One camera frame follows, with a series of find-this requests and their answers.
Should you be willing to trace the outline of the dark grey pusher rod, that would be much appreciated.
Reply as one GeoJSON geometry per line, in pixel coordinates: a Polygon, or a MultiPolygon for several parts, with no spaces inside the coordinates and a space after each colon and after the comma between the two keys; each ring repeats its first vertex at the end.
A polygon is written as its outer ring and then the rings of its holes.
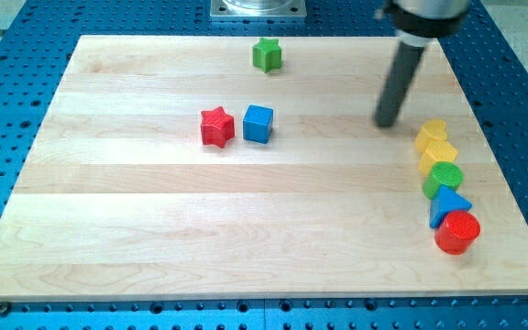
{"type": "Polygon", "coordinates": [[[377,127],[392,127],[394,125],[424,50],[425,47],[411,46],[402,41],[398,44],[374,112],[373,119],[377,127]]]}

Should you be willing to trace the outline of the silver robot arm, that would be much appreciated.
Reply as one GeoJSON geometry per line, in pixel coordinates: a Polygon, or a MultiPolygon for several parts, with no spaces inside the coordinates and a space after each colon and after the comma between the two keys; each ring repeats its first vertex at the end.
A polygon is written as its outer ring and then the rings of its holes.
{"type": "Polygon", "coordinates": [[[399,39],[374,112],[377,127],[393,126],[428,43],[458,32],[469,8],[469,0],[386,0],[375,11],[376,19],[392,18],[399,39]]]}

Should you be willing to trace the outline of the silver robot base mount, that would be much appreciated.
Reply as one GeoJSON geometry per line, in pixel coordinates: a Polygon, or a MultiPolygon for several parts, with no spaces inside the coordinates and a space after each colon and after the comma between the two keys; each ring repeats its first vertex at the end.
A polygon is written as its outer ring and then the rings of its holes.
{"type": "Polygon", "coordinates": [[[210,17],[306,17],[305,0],[212,0],[210,17]]]}

